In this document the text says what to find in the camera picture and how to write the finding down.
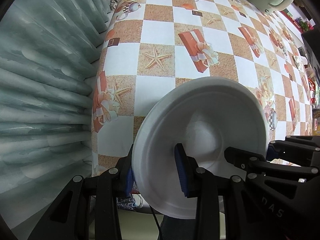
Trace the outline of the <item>white foam bowl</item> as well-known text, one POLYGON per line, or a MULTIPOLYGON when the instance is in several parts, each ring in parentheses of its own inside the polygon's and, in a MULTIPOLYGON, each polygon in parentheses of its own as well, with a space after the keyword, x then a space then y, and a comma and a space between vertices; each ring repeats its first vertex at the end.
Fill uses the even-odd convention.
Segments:
POLYGON ((188 81, 149 111, 133 144, 132 168, 138 190, 158 212, 193 219, 196 199, 184 196, 175 164, 178 143, 214 175, 244 178, 243 170, 225 160, 224 151, 234 147, 265 155, 268 125, 253 93, 223 77, 188 81))

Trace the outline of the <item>teal curtain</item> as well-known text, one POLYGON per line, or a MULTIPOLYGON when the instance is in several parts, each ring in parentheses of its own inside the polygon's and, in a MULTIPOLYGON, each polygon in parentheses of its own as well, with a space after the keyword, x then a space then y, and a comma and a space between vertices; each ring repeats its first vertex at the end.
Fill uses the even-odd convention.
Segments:
POLYGON ((91 175, 91 108, 111 0, 1 0, 1 217, 27 239, 91 175))

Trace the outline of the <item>checkered patterned tablecloth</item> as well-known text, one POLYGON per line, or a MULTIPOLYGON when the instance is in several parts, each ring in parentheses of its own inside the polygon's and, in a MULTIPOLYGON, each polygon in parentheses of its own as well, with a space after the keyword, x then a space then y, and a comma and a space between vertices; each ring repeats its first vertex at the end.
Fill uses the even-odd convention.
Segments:
POLYGON ((281 15, 246 0, 119 0, 92 107, 93 174, 127 154, 145 116, 175 87, 221 76, 261 104, 270 139, 312 133, 308 78, 281 15))

